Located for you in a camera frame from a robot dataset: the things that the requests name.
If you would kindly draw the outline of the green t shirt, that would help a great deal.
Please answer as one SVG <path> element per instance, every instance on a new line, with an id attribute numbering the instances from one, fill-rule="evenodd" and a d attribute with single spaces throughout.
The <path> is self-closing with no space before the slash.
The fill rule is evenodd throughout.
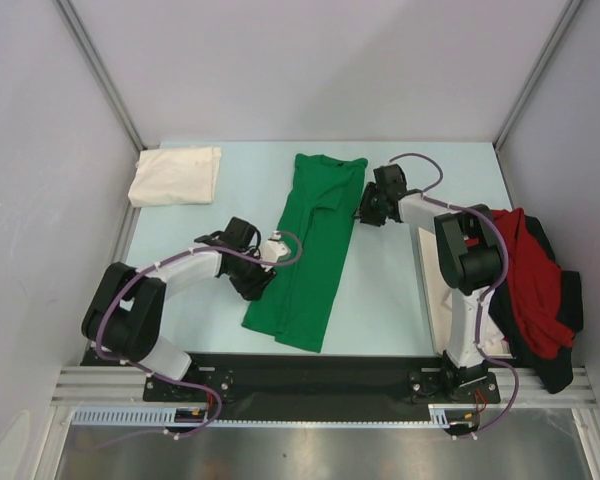
<path id="1" fill-rule="evenodd" d="M 321 351 L 338 291 L 368 160 L 295 157 L 292 189 L 278 229 L 302 243 L 299 260 L 276 269 L 262 298 L 250 304 L 246 329 L 305 351 Z"/>

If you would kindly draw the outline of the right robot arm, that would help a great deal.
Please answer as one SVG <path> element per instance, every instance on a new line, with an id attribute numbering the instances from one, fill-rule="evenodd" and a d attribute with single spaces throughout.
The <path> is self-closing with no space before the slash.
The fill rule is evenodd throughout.
<path id="1" fill-rule="evenodd" d="M 460 207 L 409 189 L 398 165 L 378 167 L 373 175 L 355 217 L 376 227 L 391 219 L 435 237 L 438 266 L 451 289 L 452 305 L 450 339 L 444 356 L 454 368 L 441 376 L 441 388 L 449 399 L 464 401 L 478 385 L 469 368 L 485 360 L 480 342 L 482 315 L 493 290 L 506 278 L 504 240 L 485 204 Z"/>

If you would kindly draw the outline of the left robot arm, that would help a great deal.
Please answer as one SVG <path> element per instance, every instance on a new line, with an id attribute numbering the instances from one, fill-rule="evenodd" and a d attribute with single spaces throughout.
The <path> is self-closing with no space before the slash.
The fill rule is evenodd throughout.
<path id="1" fill-rule="evenodd" d="M 276 275 L 274 265 L 290 255 L 282 235 L 263 240 L 251 223 L 231 218 L 226 228 L 195 239 L 188 250 L 151 265 L 146 272 L 122 262 L 105 270 L 81 325 L 107 356 L 136 363 L 166 377 L 177 398 L 194 397 L 200 374 L 189 354 L 160 334 L 170 297 L 223 275 L 246 301 L 259 300 Z"/>

